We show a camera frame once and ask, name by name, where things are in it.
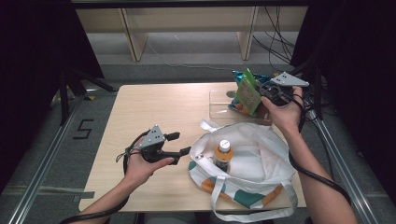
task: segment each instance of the bag handle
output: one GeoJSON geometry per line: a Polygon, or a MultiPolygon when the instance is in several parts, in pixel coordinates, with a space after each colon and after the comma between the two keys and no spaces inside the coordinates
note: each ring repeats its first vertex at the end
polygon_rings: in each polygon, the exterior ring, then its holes
{"type": "Polygon", "coordinates": [[[211,196],[211,206],[212,210],[215,215],[224,220],[224,221],[239,221],[243,223],[247,222],[255,222],[255,221],[262,221],[266,219],[274,219],[280,217],[289,217],[291,216],[297,208],[298,199],[297,194],[294,191],[294,187],[289,180],[285,180],[281,182],[283,189],[287,192],[289,196],[289,200],[291,202],[291,207],[288,208],[281,208],[269,211],[263,211],[259,213],[253,213],[249,215],[222,215],[216,212],[216,203],[218,201],[221,189],[225,183],[225,176],[218,176],[216,179],[215,188],[213,189],[212,196],[211,196]]]}

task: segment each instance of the gray carpet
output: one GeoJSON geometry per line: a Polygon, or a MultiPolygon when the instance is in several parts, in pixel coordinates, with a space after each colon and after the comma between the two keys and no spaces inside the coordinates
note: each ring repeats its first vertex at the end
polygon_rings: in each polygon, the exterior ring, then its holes
{"type": "MultiPolygon", "coordinates": [[[[277,72],[270,65],[222,65],[211,64],[208,67],[185,67],[169,65],[102,65],[105,74],[105,82],[113,87],[126,84],[148,84],[148,83],[182,83],[182,82],[220,82],[233,81],[232,70],[243,71],[248,67],[253,73],[272,75],[277,72]]],[[[290,66],[280,65],[276,68],[289,71],[290,66]]],[[[91,83],[85,83],[87,89],[99,89],[91,83]]],[[[66,217],[73,216],[78,212],[79,192],[84,188],[96,150],[109,113],[116,98],[116,93],[106,91],[94,91],[93,100],[84,100],[78,107],[70,129],[67,132],[62,146],[42,184],[42,190],[35,198],[34,204],[24,223],[58,223],[66,217]],[[81,121],[82,128],[92,129],[86,139],[86,132],[79,132],[78,126],[81,121]]],[[[48,114],[48,118],[42,125],[40,133],[32,148],[26,152],[21,165],[8,183],[8,188],[0,197],[0,223],[7,223],[15,205],[18,203],[23,188],[25,188],[35,174],[51,140],[59,129],[61,121],[60,102],[55,101],[54,106],[48,114]]],[[[394,223],[396,220],[396,209],[375,179],[370,167],[364,158],[356,155],[358,150],[345,129],[343,122],[336,116],[331,108],[324,109],[324,120],[336,145],[341,150],[353,175],[356,177],[364,194],[372,205],[379,223],[394,223]]],[[[313,150],[323,166],[330,170],[324,147],[318,138],[318,132],[314,124],[307,122],[303,128],[303,138],[313,150]]],[[[341,184],[338,172],[334,169],[337,183],[341,184]]],[[[304,223],[309,214],[307,209],[299,208],[292,217],[275,220],[276,224],[304,223]]],[[[118,213],[112,218],[111,223],[133,223],[133,213],[118,213]]]]}

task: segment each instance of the floor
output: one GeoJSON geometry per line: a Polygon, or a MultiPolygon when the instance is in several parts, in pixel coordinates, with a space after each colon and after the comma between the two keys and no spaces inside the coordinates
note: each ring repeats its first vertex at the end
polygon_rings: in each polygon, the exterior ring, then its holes
{"type": "MultiPolygon", "coordinates": [[[[88,34],[88,37],[92,43],[98,62],[104,67],[104,70],[110,68],[117,69],[111,67],[111,65],[154,66],[162,64],[167,66],[187,67],[195,71],[202,67],[216,71],[222,69],[231,70],[233,69],[233,65],[254,67],[257,64],[264,63],[271,65],[273,70],[276,71],[279,70],[280,67],[284,68],[284,66],[287,65],[288,57],[292,54],[292,47],[284,49],[279,42],[273,42],[271,35],[272,34],[265,33],[255,34],[256,38],[260,40],[262,44],[269,47],[273,43],[274,45],[271,49],[280,53],[280,55],[283,56],[280,56],[281,59],[276,57],[274,53],[268,53],[268,50],[263,49],[257,41],[253,41],[249,60],[241,60],[239,46],[234,33],[166,33],[150,34],[143,57],[138,63],[132,62],[132,57],[124,34],[88,34]]],[[[294,43],[298,33],[285,33],[282,35],[290,43],[294,43]]],[[[105,77],[111,80],[114,78],[112,74],[115,73],[105,73],[105,77]]],[[[116,94],[102,93],[99,91],[96,93],[96,97],[99,100],[92,102],[96,105],[90,105],[90,107],[85,107],[87,102],[79,103],[75,101],[73,103],[76,107],[78,107],[78,104],[81,104],[76,114],[78,118],[81,115],[91,114],[93,108],[100,108],[103,111],[108,111],[108,113],[111,111],[112,102],[114,102],[116,94]]],[[[48,157],[49,148],[54,148],[53,139],[56,139],[59,136],[59,132],[62,132],[59,126],[60,104],[56,97],[54,99],[55,101],[48,119],[43,124],[42,132],[38,134],[35,148],[26,153],[20,167],[10,180],[9,186],[0,197],[0,223],[8,223],[11,219],[11,215],[14,214],[14,210],[21,206],[20,201],[22,200],[23,193],[28,189],[32,178],[37,175],[36,171],[41,167],[40,164],[43,159],[48,157]]],[[[333,111],[327,112],[328,113],[324,116],[331,121],[328,126],[329,130],[338,132],[339,127],[342,126],[342,122],[333,115],[333,111]]],[[[106,118],[99,117],[95,119],[102,120],[98,125],[98,129],[101,129],[101,132],[103,132],[103,129],[106,127],[106,118]]],[[[307,129],[313,128],[314,126],[307,125],[307,129]]],[[[84,143],[85,145],[79,144],[77,146],[75,145],[76,142],[67,139],[77,135],[78,133],[76,132],[67,131],[66,138],[59,139],[61,142],[64,142],[64,144],[70,144],[68,148],[74,148],[80,150],[80,152],[73,153],[74,156],[72,157],[70,157],[72,154],[70,151],[61,151],[57,155],[54,155],[56,156],[56,160],[54,159],[49,165],[49,170],[41,173],[43,175],[43,182],[40,184],[40,193],[37,194],[33,203],[23,208],[23,210],[26,211],[21,218],[23,223],[40,223],[40,220],[42,221],[42,219],[40,219],[40,214],[46,213],[50,214],[50,216],[47,217],[48,222],[46,223],[59,222],[61,217],[68,217],[70,211],[78,211],[76,202],[78,202],[79,197],[84,197],[82,191],[85,183],[83,181],[78,182],[78,177],[71,174],[73,173],[73,169],[76,169],[73,164],[87,163],[82,165],[89,167],[91,161],[84,161],[80,155],[85,153],[94,157],[95,151],[84,151],[84,148],[95,148],[99,142],[86,142],[84,143]],[[59,163],[57,159],[60,157],[66,157],[70,161],[59,163]],[[51,187],[46,185],[46,183],[49,182],[52,184],[51,187]],[[49,206],[48,198],[51,198],[50,203],[56,206],[57,209],[53,209],[49,206]]],[[[337,146],[341,145],[340,148],[342,150],[346,147],[354,147],[347,133],[339,135],[340,136],[334,138],[337,146]]],[[[356,150],[349,150],[347,153],[354,154],[355,152],[356,150]]],[[[350,156],[356,160],[356,162],[350,163],[352,166],[351,170],[352,172],[360,170],[361,173],[356,175],[356,177],[363,190],[363,195],[370,202],[370,208],[374,210],[375,214],[374,220],[370,218],[360,218],[360,222],[393,223],[393,221],[396,220],[396,209],[389,201],[387,194],[382,190],[379,183],[375,182],[373,174],[371,174],[364,162],[354,155],[350,156]]],[[[355,210],[357,210],[357,213],[361,211],[363,213],[367,212],[367,210],[359,209],[358,206],[355,207],[355,210]]],[[[308,214],[306,211],[303,211],[299,216],[301,216],[301,219],[308,216],[308,214]]],[[[133,220],[134,218],[135,216],[133,214],[122,214],[115,216],[112,222],[123,223],[125,220],[133,220]]],[[[294,217],[291,217],[289,219],[284,219],[282,222],[278,221],[277,223],[301,223],[293,219],[294,217]]]]}

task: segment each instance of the hand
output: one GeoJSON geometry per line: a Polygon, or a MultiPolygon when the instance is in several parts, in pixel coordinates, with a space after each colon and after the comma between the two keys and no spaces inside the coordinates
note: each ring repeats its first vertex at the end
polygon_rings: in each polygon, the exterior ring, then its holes
{"type": "MultiPolygon", "coordinates": [[[[139,145],[143,141],[143,137],[137,141],[136,145],[139,145]]],[[[146,183],[149,177],[154,174],[154,172],[166,165],[169,165],[174,161],[173,158],[165,158],[154,163],[149,163],[145,161],[140,153],[130,155],[128,161],[128,168],[125,177],[122,181],[126,181],[132,184],[133,188],[137,188],[140,185],[146,183]]]]}
{"type": "MultiPolygon", "coordinates": [[[[303,90],[300,87],[293,87],[293,94],[303,96],[303,90]]],[[[303,100],[299,96],[293,96],[294,100],[303,105],[303,100]]],[[[262,103],[270,111],[271,119],[281,132],[287,129],[297,129],[300,122],[301,108],[294,102],[287,105],[274,105],[267,97],[262,97],[262,103]]]]}

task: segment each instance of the black stand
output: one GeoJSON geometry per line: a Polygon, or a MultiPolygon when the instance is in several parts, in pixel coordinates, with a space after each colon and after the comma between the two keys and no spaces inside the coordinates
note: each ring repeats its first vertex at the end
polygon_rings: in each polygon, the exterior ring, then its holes
{"type": "Polygon", "coordinates": [[[82,96],[87,92],[84,85],[82,85],[81,83],[82,79],[86,79],[90,81],[92,84],[95,84],[96,86],[106,91],[118,91],[118,89],[115,89],[112,86],[107,85],[105,82],[95,77],[91,77],[88,74],[85,74],[77,69],[65,68],[63,71],[61,71],[59,78],[59,93],[61,94],[61,105],[62,105],[61,125],[63,125],[64,122],[69,117],[67,86],[76,96],[82,96]]]}
{"type": "Polygon", "coordinates": [[[339,8],[337,8],[331,16],[308,60],[290,71],[291,75],[295,76],[303,73],[304,80],[310,79],[314,81],[314,107],[316,109],[318,119],[323,119],[321,114],[322,85],[320,67],[326,63],[326,60],[330,60],[332,48],[335,48],[337,44],[339,44],[337,41],[341,34],[343,21],[345,21],[348,12],[350,11],[349,8],[353,6],[353,2],[354,0],[342,1],[339,8]]]}

